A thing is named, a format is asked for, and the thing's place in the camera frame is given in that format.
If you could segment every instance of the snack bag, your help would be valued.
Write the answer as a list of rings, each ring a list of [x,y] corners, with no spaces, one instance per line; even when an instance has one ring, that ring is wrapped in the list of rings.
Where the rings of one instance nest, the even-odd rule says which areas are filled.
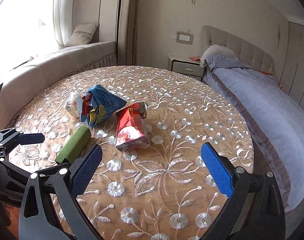
[[[143,119],[146,118],[147,104],[139,102],[116,113],[116,148],[126,152],[132,148],[146,149],[150,141]]]
[[[125,100],[112,95],[101,85],[90,88],[82,99],[80,121],[86,122],[89,126],[104,122],[116,110],[126,105]]]

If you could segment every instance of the blue gripper pad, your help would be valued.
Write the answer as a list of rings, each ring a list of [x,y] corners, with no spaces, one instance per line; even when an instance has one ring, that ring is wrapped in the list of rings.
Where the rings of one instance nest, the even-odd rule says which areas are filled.
[[[82,195],[88,186],[90,180],[93,177],[94,172],[102,161],[102,148],[99,145],[95,145],[90,153],[87,153],[84,157],[78,158],[73,166],[79,166],[72,178],[72,191],[71,195],[76,198],[78,195]]]
[[[230,198],[233,193],[232,177],[219,159],[218,154],[211,148],[210,143],[202,145],[201,157],[219,191]]]

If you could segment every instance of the nightstand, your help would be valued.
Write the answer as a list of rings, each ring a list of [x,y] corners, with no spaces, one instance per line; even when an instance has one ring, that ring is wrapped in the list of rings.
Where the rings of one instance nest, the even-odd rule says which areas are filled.
[[[198,81],[201,81],[204,72],[199,61],[180,56],[169,56],[168,70],[195,78]]]

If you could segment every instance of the round table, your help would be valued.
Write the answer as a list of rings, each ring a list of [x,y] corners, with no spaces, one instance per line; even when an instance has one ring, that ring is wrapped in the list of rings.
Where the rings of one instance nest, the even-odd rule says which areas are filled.
[[[18,146],[12,163],[29,172],[55,165],[55,157],[79,126],[63,108],[70,93],[100,84],[131,103],[148,104],[151,145],[127,153],[115,144],[116,116],[91,128],[90,143],[103,160],[77,200],[105,239],[199,239],[226,201],[200,157],[203,143],[234,166],[253,170],[253,146],[244,119],[223,96],[201,82],[167,70],[104,67],[60,80],[36,96],[15,125],[42,132],[45,142]],[[57,198],[63,228],[71,233]]]

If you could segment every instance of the tufted headboard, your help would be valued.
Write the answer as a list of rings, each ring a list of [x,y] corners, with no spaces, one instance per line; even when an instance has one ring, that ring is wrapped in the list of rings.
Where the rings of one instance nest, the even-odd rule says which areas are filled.
[[[252,66],[254,70],[270,73],[273,71],[273,59],[262,49],[220,29],[203,26],[201,30],[202,51],[213,44],[225,46],[233,50],[240,61]]]

